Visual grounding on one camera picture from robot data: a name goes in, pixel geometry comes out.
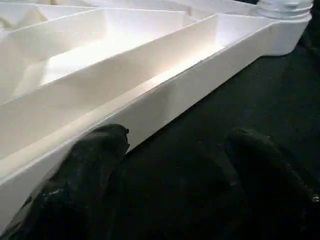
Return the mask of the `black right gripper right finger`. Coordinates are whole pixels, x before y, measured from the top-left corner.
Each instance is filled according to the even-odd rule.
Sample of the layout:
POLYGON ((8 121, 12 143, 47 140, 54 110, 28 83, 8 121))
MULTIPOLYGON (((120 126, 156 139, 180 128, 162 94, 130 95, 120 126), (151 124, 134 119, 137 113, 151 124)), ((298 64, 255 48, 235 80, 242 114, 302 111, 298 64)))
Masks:
POLYGON ((320 181, 267 135, 234 128, 224 141, 252 210, 251 232, 263 240, 320 238, 320 181))

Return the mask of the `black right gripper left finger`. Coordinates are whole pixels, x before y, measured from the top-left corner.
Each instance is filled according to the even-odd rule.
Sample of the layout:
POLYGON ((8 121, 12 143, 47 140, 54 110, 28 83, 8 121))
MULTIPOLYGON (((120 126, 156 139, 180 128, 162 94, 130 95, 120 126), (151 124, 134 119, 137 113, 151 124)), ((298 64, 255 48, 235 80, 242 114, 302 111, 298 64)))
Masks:
POLYGON ((84 135, 28 196, 3 240, 88 240, 96 232, 110 177, 127 150, 129 130, 107 124, 84 135))

